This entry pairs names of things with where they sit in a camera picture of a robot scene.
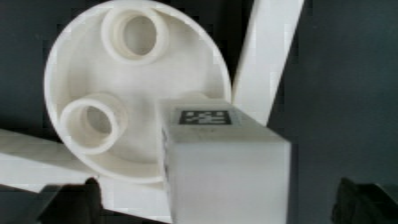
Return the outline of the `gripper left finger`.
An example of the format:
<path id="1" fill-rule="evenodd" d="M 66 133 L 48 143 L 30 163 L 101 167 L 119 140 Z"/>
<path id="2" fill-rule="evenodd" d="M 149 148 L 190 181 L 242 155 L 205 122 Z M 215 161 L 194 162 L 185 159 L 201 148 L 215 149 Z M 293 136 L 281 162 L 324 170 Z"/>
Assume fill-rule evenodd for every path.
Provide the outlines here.
<path id="1" fill-rule="evenodd" d="M 167 224 L 107 210 L 94 178 L 82 184 L 48 185 L 20 215 L 20 224 Z"/>

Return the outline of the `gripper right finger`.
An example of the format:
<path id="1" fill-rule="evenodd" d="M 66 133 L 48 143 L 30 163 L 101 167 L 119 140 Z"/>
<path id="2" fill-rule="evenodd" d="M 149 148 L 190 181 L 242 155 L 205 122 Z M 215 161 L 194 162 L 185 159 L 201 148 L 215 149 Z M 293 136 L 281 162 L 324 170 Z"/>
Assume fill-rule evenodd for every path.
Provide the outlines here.
<path id="1" fill-rule="evenodd" d="M 338 186 L 332 224 L 398 224 L 398 184 L 356 183 Z"/>

